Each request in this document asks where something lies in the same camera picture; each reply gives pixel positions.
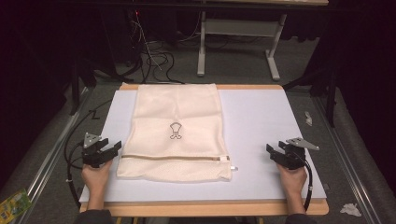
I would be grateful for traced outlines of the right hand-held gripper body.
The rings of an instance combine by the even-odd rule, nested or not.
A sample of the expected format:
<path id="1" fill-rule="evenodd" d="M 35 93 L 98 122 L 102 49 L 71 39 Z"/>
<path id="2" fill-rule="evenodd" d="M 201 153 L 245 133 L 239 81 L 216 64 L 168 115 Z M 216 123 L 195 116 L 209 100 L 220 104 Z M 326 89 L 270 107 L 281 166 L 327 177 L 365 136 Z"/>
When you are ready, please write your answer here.
<path id="1" fill-rule="evenodd" d="M 305 165 L 305 151 L 307 149 L 319 150 L 319 147 L 304 140 L 301 137 L 287 139 L 284 143 L 291 144 L 289 150 L 283 150 L 280 161 L 276 163 L 290 169 L 295 170 Z"/>

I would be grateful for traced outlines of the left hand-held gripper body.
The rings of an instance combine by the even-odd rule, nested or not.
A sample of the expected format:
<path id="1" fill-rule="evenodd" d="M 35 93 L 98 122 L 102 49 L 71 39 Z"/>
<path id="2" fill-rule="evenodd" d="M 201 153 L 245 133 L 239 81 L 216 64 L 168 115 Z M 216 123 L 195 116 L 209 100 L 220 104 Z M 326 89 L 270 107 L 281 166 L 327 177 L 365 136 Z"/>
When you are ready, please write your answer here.
<path id="1" fill-rule="evenodd" d="M 98 148 L 98 142 L 104 140 L 101 136 L 85 133 L 83 140 L 82 159 L 83 163 L 93 168 L 99 168 L 106 162 L 106 155 Z"/>

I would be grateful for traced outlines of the cream mesh laundry bag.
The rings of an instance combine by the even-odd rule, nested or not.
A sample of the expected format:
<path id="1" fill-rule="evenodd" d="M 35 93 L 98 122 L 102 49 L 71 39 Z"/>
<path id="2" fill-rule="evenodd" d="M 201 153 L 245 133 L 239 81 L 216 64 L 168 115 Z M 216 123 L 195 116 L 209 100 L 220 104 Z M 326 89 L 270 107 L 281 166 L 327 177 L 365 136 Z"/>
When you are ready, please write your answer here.
<path id="1" fill-rule="evenodd" d="M 216 85 L 138 87 L 117 177 L 191 183 L 232 176 Z"/>

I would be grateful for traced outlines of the person's left hand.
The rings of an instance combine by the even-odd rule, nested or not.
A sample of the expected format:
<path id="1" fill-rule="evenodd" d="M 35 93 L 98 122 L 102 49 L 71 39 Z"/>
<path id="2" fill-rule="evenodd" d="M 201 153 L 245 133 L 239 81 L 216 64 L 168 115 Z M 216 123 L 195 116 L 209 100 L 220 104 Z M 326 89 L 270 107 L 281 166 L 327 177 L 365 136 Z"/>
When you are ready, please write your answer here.
<path id="1" fill-rule="evenodd" d="M 92 197 L 104 195 L 111 165 L 112 161 L 105 162 L 99 168 L 83 165 L 81 175 Z"/>

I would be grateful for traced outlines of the person's right hand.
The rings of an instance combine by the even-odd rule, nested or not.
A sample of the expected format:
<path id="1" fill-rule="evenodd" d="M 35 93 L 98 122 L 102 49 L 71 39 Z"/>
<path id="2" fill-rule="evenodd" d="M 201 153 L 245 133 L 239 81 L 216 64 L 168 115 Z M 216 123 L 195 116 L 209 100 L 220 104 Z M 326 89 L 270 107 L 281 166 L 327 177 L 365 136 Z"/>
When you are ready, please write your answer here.
<path id="1" fill-rule="evenodd" d="M 307 179 L 305 168 L 290 170 L 279 164 L 276 167 L 280 173 L 281 185 L 287 197 L 300 197 Z"/>

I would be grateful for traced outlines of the white table mat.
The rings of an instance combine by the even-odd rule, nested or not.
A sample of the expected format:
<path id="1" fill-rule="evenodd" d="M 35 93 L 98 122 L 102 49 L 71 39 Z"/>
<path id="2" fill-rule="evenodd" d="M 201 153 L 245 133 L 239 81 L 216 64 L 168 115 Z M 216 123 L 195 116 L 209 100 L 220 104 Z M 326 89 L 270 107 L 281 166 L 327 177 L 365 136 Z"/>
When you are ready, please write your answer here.
<path id="1" fill-rule="evenodd" d="M 223 137 L 230 154 L 229 181 L 166 183 L 116 176 L 119 160 L 110 168 L 107 203 L 283 200 L 279 171 L 267 146 L 302 134 L 282 90 L 220 90 Z"/>

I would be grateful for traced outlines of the black metal stand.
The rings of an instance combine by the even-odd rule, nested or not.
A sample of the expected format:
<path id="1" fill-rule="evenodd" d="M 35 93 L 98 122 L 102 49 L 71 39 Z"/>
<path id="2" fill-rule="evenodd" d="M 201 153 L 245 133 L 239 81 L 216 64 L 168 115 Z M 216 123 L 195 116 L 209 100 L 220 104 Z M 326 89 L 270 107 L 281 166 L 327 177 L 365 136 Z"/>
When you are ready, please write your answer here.
<path id="1" fill-rule="evenodd" d="M 289 91 L 297 86 L 303 86 L 310 84 L 310 94 L 318 97 L 322 94 L 327 96 L 326 107 L 325 107 L 325 118 L 329 124 L 334 126 L 334 107 L 335 102 L 335 91 L 336 91 L 336 79 L 338 71 L 332 68 L 319 68 L 313 72 L 308 72 L 302 77 L 296 78 L 293 81 L 285 84 L 282 88 L 285 91 Z"/>
<path id="2" fill-rule="evenodd" d="M 76 58 L 71 73 L 71 115 L 75 115 L 80 108 L 80 95 L 82 94 L 81 85 L 87 88 L 94 88 L 96 86 L 96 79 L 91 64 L 83 58 Z"/>

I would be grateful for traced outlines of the crumpled white tissue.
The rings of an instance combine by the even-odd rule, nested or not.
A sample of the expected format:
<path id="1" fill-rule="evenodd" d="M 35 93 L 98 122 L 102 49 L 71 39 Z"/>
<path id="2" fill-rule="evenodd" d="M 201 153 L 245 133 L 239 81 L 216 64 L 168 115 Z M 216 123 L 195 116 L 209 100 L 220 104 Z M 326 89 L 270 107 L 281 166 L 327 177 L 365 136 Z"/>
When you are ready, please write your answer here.
<path id="1" fill-rule="evenodd" d="M 343 205 L 341 208 L 340 212 L 342 214 L 348 214 L 354 217 L 361 217 L 361 212 L 357 208 L 357 205 L 355 203 L 346 203 Z"/>

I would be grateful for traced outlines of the green yellow packet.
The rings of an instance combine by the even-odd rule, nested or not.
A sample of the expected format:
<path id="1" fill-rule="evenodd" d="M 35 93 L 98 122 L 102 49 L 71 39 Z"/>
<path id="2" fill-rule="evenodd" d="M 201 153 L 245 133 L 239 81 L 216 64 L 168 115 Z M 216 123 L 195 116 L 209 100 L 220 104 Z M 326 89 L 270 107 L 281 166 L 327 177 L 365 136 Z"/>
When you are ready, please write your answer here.
<path id="1" fill-rule="evenodd" d="M 26 189 L 17 192 L 0 203 L 0 224 L 9 224 L 32 206 Z"/>

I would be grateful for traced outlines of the metal floor rail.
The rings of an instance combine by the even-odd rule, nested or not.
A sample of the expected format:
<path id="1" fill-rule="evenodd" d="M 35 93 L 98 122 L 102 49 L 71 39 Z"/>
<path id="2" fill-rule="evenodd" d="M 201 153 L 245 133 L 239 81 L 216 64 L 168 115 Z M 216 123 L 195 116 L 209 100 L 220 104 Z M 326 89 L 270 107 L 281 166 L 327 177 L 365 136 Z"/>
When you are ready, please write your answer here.
<path id="1" fill-rule="evenodd" d="M 17 217 L 15 220 L 11 221 L 10 224 L 26 224 L 28 218 L 33 212 L 35 208 L 36 202 L 38 201 L 42 191 L 46 187 L 50 176 L 56 166 L 56 163 L 61 157 L 62 154 L 62 147 L 66 142 L 66 137 L 71 132 L 71 129 L 76 124 L 78 117 L 80 115 L 81 107 L 85 105 L 87 99 L 92 94 L 92 88 L 84 87 L 81 93 L 78 94 L 80 99 L 79 107 L 77 108 L 74 115 L 69 115 L 66 121 L 66 124 L 60 133 L 59 137 L 57 138 L 54 146 L 49 150 L 49 153 L 42 161 L 40 168 L 38 169 L 33 182 L 31 183 L 30 187 L 27 190 L 29 199 L 31 200 L 32 205 L 20 216 Z"/>
<path id="2" fill-rule="evenodd" d="M 318 110 L 319 116 L 323 120 L 326 129 L 335 145 L 336 156 L 341 162 L 341 167 L 346 175 L 349 186 L 357 200 L 359 208 L 367 221 L 367 224 L 383 224 L 380 216 L 376 212 L 371 198 L 369 197 L 366 187 L 364 187 L 361 179 L 358 176 L 356 169 L 354 168 L 350 158 L 347 155 L 346 149 L 341 142 L 341 139 L 335 130 L 335 128 L 330 124 L 326 117 L 325 106 L 318 97 L 312 98 L 315 108 Z"/>

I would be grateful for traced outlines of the white metal desk frame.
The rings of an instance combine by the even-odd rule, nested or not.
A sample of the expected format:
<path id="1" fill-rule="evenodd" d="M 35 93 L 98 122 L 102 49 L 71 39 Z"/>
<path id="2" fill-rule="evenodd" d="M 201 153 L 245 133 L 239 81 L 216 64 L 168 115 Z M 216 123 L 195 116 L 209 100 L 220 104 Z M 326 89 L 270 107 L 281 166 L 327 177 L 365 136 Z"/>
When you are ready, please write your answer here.
<path id="1" fill-rule="evenodd" d="M 205 12 L 202 12 L 197 76 L 205 75 L 205 37 L 207 35 L 241 35 L 272 38 L 272 47 L 264 53 L 272 80 L 279 81 L 280 74 L 276 66 L 275 53 L 286 19 L 286 14 L 282 14 L 277 21 L 208 19 Z"/>

